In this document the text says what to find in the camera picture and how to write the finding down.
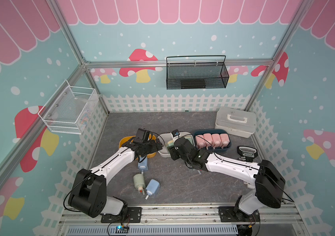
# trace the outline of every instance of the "blue tray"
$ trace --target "blue tray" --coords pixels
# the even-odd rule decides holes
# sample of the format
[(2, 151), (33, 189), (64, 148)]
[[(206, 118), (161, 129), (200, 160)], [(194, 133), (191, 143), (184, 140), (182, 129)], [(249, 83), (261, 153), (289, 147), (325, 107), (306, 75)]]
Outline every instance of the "blue tray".
[[(193, 141), (195, 143), (195, 146), (196, 146), (196, 139), (195, 139), (195, 136), (196, 135), (203, 135), (203, 134), (227, 134), (229, 136), (229, 134), (225, 131), (225, 130), (221, 130), (221, 129), (206, 129), (206, 130), (196, 130), (194, 133), (193, 133)], [(231, 141), (231, 137), (229, 136), (229, 144), (227, 145), (227, 147), (225, 148), (220, 148), (220, 147), (217, 147), (215, 149), (213, 149), (212, 147), (209, 147), (208, 150), (211, 150), (213, 152), (216, 152), (216, 153), (223, 153), (223, 152), (226, 152), (230, 147), (232, 146), (232, 141)]]

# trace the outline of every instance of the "pink container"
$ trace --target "pink container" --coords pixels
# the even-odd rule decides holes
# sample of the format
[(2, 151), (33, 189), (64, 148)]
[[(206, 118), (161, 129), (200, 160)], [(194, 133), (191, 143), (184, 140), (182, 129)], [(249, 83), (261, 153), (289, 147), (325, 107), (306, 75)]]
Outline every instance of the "pink container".
[(196, 135), (195, 140), (197, 148), (202, 149), (206, 146), (203, 135)]
[(221, 145), (221, 138), (219, 134), (212, 134), (212, 146), (213, 148), (220, 147)]
[(220, 134), (220, 139), (221, 139), (220, 144), (221, 148), (225, 148), (230, 142), (228, 134)]
[(211, 134), (204, 134), (204, 141), (206, 143), (206, 147), (208, 149), (208, 147), (211, 147), (212, 146), (212, 135)]

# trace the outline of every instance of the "white wire basket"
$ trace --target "white wire basket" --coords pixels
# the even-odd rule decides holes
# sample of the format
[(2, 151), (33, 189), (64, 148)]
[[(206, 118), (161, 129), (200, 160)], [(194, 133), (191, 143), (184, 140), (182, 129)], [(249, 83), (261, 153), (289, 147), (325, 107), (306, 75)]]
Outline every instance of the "white wire basket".
[(47, 112), (44, 107), (38, 115), (51, 132), (81, 135), (99, 101), (94, 88), (74, 87), (68, 84), (52, 103)]

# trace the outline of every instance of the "metal vent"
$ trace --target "metal vent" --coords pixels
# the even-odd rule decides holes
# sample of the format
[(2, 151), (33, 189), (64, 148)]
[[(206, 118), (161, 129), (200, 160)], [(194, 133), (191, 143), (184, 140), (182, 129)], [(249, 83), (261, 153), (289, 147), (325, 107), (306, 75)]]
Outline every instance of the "metal vent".
[[(116, 225), (108, 232), (115, 234)], [(238, 234), (236, 225), (131, 225), (129, 233), (115, 235), (229, 235)], [(102, 236), (107, 235), (107, 225), (70, 226), (66, 236)]]

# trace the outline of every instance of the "pink mushroom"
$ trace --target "pink mushroom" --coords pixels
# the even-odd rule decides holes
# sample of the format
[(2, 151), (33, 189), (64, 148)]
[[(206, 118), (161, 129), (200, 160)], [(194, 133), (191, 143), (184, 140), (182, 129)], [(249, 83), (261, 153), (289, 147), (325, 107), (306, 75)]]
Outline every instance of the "pink mushroom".
[[(157, 61), (158, 59), (150, 52), (144, 49), (136, 49), (133, 51), (131, 56), (127, 61)], [(140, 67), (140, 68), (121, 68), (119, 74), (123, 77), (128, 77), (136, 73), (137, 83), (148, 83), (150, 81), (150, 76), (148, 75), (148, 69), (153, 71), (161, 71), (162, 67)]]
[[(259, 66), (255, 68), (255, 70), (251, 72), (251, 76), (254, 77), (261, 76), (264, 73), (266, 67), (267, 66)], [(275, 68), (273, 69), (272, 73), (268, 77), (264, 86), (268, 89), (271, 89), (274, 78), (278, 80), (280, 86), (283, 86), (285, 81), (287, 80), (287, 75), (288, 75), (288, 55), (286, 52), (284, 52), (280, 57), (278, 63), (276, 64)]]
[(247, 66), (230, 66), (228, 67), (229, 80), (228, 83), (234, 83), (237, 81), (237, 75), (247, 75), (249, 69)]
[[(19, 139), (25, 134), (28, 128), (33, 124), (33, 122), (37, 119), (39, 109), (42, 106), (31, 106), (21, 110), (15, 116), (15, 132), (17, 134), (16, 139), (13, 139), (13, 142), (18, 142)], [(44, 148), (47, 152), (47, 155), (51, 156), (57, 148), (59, 136), (52, 134), (45, 127), (38, 138), (33, 142), (32, 146), (23, 159), (20, 161), (20, 167), (23, 172), (29, 172), (33, 170), (36, 166), (37, 160), (39, 158), (40, 147)]]
[(112, 68), (97, 68), (91, 69), (91, 74), (93, 75), (95, 81), (99, 81), (101, 83), (110, 83), (111, 80), (108, 78), (108, 75), (116, 76), (116, 72)]
[(310, 156), (317, 160), (323, 153), (329, 158), (335, 167), (335, 133), (321, 130), (304, 130), (303, 142), (311, 141), (313, 144), (307, 147)]
[(15, 220), (24, 205), (24, 198), (12, 198), (11, 196), (22, 184), (22, 177), (9, 178), (0, 190), (0, 229), (2, 225), (3, 216), (8, 216)]

